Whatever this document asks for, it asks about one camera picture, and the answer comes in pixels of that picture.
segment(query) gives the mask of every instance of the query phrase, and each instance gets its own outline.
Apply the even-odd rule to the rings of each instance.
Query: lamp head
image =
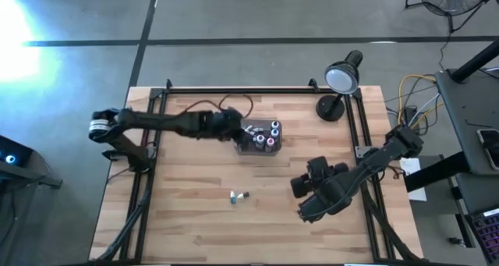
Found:
[[[338,94],[355,92],[359,87],[358,67],[362,59],[360,51],[351,51],[344,61],[331,64],[324,74],[327,85]]]

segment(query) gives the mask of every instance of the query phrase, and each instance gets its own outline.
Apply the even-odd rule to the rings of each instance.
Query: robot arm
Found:
[[[150,168],[148,149],[136,146],[123,133],[128,129],[152,129],[173,131],[183,137],[196,139],[234,140],[244,144],[245,133],[241,129],[241,113],[234,108],[221,112],[182,112],[178,115],[160,115],[135,112],[131,109],[108,109],[92,114],[89,138],[97,143],[113,146],[115,154],[125,155],[134,172]]]
[[[359,191],[360,184],[373,174],[384,169],[391,161],[401,157],[411,158],[421,151],[423,141],[406,126],[397,126],[386,135],[386,142],[380,149],[371,149],[353,169],[338,169],[327,166],[324,157],[309,161],[308,173],[291,180],[296,198],[309,192],[313,195],[299,204],[299,217],[313,223],[324,214],[335,215],[352,203],[352,197]]]

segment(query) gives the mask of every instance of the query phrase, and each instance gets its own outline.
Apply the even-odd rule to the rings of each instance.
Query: wooden table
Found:
[[[390,130],[383,94],[378,86],[362,87],[366,117],[374,146]],[[130,89],[127,104],[146,111],[149,87]],[[175,114],[201,99],[218,102],[223,94],[169,94],[166,112]],[[337,215],[313,224],[296,214],[304,199],[293,197],[289,180],[306,172],[306,161],[325,156],[330,165],[355,164],[346,115],[322,121],[315,112],[319,94],[254,94],[251,119],[278,119],[283,148],[275,157],[239,156],[232,143],[191,140],[163,133],[150,203],[143,263],[265,263],[319,264],[372,262],[362,199]],[[355,109],[356,125],[363,143]],[[245,113],[249,102],[233,97],[223,106]],[[212,109],[198,105],[193,111]],[[136,144],[142,130],[126,135]],[[126,168],[114,163],[110,175]],[[402,241],[422,257],[416,225],[402,179],[392,172],[381,183],[388,219]],[[114,178],[106,187],[90,258],[98,257],[126,219],[133,174]],[[231,190],[250,197],[230,204]],[[377,228],[381,253],[382,236]]]

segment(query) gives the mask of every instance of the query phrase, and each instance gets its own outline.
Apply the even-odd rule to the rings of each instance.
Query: lamp base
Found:
[[[317,102],[317,114],[324,121],[335,122],[343,116],[345,105],[343,104],[343,101],[339,100],[336,102],[336,105],[332,107],[335,99],[336,97],[334,95],[324,95]]]

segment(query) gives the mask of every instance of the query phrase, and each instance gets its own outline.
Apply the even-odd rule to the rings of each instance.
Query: yellow cable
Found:
[[[414,123],[414,125],[411,126],[411,129],[414,129],[421,121],[423,121],[424,117],[428,116],[428,114],[430,114],[430,112],[432,112],[433,110],[439,108],[440,106],[442,106],[444,103],[441,102],[439,105],[437,105],[437,107],[433,107],[432,109],[424,112],[424,114],[421,116],[421,118],[419,118],[416,123]]]
[[[430,80],[432,82],[436,82],[436,80],[432,77],[428,76],[421,76],[421,75],[407,75],[400,81],[400,84],[398,85],[398,124],[401,125],[402,121],[402,85],[404,84],[404,81],[407,80],[408,78],[415,77],[415,78],[421,78],[421,79],[426,79]]]

